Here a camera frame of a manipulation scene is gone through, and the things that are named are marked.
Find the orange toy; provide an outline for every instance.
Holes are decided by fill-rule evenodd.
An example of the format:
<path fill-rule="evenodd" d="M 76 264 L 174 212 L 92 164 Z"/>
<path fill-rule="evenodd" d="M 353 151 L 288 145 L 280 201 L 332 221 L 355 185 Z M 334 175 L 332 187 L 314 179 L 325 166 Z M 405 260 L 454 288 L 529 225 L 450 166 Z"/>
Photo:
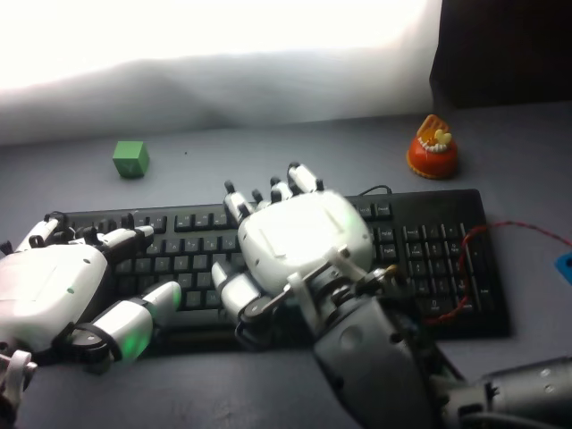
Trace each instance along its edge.
<path fill-rule="evenodd" d="M 449 125 L 430 114 L 411 140 L 408 165 L 427 179 L 444 179 L 457 170 L 457 144 L 449 133 Z"/>

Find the computer keyboard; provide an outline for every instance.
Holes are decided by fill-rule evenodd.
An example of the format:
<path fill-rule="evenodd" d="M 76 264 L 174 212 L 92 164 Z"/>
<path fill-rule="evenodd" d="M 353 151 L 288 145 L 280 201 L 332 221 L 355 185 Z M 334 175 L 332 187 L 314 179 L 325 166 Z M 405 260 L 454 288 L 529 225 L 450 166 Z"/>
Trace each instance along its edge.
<path fill-rule="evenodd" d="M 486 223 L 475 189 L 348 197 L 374 237 L 373 266 L 398 264 L 408 275 L 427 317 L 448 313 L 466 288 L 471 299 L 451 324 L 432 326 L 437 338 L 498 336 L 509 332 L 509 317 L 488 234 L 470 241 L 467 278 L 458 264 L 461 241 L 471 228 Z M 211 282 L 216 261 L 246 269 L 236 230 L 222 205 L 124 209 L 72 213 L 72 227 L 95 226 L 106 233 L 132 212 L 136 226 L 151 225 L 155 241 L 145 255 L 114 268 L 114 295 L 126 299 L 150 285 L 177 280 L 183 290 L 181 308 L 168 330 L 201 332 L 220 338 L 233 324 L 221 307 Z"/>

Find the robotic arm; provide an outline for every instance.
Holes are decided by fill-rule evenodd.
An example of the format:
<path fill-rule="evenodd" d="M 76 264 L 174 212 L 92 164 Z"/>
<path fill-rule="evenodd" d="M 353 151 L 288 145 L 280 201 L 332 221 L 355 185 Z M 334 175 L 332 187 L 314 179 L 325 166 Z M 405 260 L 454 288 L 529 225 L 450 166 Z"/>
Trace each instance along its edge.
<path fill-rule="evenodd" d="M 153 228 L 134 228 L 133 216 L 107 234 L 74 231 L 61 213 L 47 214 L 0 260 L 0 418 L 13 424 L 21 395 L 36 370 L 31 362 L 70 359 L 101 374 L 145 350 L 181 303 L 177 282 L 151 286 L 116 302 L 111 266 L 153 242 Z"/>
<path fill-rule="evenodd" d="M 341 405 L 364 427 L 572 427 L 569 358 L 467 383 L 424 328 L 396 265 L 369 272 L 366 224 L 304 165 L 254 208 L 230 182 L 224 205 L 238 226 L 248 273 L 215 264 L 216 289 L 249 347 L 268 345 L 273 312 L 295 299 L 314 354 Z"/>

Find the red cable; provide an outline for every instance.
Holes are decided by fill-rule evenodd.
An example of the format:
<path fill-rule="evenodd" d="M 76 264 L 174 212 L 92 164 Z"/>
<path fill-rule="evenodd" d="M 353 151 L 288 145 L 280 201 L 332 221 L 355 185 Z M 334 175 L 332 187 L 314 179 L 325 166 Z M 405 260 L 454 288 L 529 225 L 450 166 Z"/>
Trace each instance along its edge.
<path fill-rule="evenodd" d="M 514 221 L 504 221 L 504 222 L 495 222 L 495 223 L 491 223 L 489 225 L 481 225 L 481 226 L 476 226 L 475 228 L 473 228 L 471 231 L 469 231 L 467 233 L 467 235 L 465 236 L 465 238 L 463 239 L 463 241 L 461 242 L 461 256 L 458 259 L 458 265 L 460 268 L 460 273 L 462 276 L 465 277 L 465 281 L 466 281 L 466 288 L 465 288 L 465 296 L 463 297 L 462 300 L 460 300 L 457 304 L 457 307 L 454 308 L 452 311 L 450 311 L 449 313 L 445 314 L 445 315 L 440 315 L 439 317 L 433 318 L 433 319 L 425 319 L 425 322 L 427 324 L 440 324 L 443 321 L 447 321 L 449 319 L 452 319 L 453 317 L 455 317 L 465 306 L 465 304 L 468 302 L 468 299 L 470 298 L 469 295 L 469 291 L 470 291 L 470 282 L 467 276 L 467 270 L 465 269 L 465 258 L 466 258 L 466 249 L 467 249 L 467 243 L 472 240 L 476 235 L 485 232 L 487 230 L 490 230 L 491 228 L 498 228 L 499 226 L 508 226 L 508 225 L 513 225 L 513 226 L 518 226 L 520 228 L 527 228 L 529 230 L 534 230 L 534 231 L 538 231 L 541 234 L 544 234 L 548 237 L 550 237 L 551 239 L 555 239 L 557 241 L 560 241 L 561 243 L 564 243 L 567 246 L 570 246 L 572 248 L 572 241 L 564 239 L 562 237 L 560 237 L 559 235 L 550 232 L 550 231 L 546 231 L 543 228 L 540 228 L 536 225 L 532 225 L 530 223 L 524 223 L 524 222 L 514 222 Z"/>

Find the green cube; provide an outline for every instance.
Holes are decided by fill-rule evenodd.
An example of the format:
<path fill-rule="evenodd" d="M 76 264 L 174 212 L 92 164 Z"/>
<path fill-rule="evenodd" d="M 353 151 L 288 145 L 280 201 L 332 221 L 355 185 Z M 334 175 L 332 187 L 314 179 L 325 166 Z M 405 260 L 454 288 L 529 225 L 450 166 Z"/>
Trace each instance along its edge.
<path fill-rule="evenodd" d="M 142 141 L 118 141 L 114 152 L 117 172 L 125 178 L 144 176 L 149 167 L 149 153 Z"/>

